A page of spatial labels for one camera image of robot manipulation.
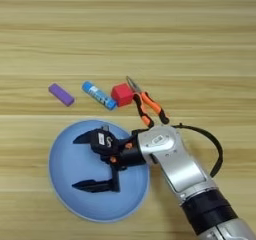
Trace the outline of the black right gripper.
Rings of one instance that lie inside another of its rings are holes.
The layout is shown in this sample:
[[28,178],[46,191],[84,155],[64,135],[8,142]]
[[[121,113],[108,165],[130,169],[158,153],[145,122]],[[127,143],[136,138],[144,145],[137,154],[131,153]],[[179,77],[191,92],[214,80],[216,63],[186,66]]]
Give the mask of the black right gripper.
[[[92,130],[78,136],[74,144],[98,144],[99,131]],[[74,183],[73,188],[81,191],[98,193],[105,191],[119,192],[120,181],[119,172],[127,170],[129,167],[140,166],[146,163],[142,156],[139,144],[138,135],[132,134],[127,139],[118,139],[116,151],[113,154],[104,154],[100,159],[108,164],[111,168],[112,178],[108,181],[85,180]]]

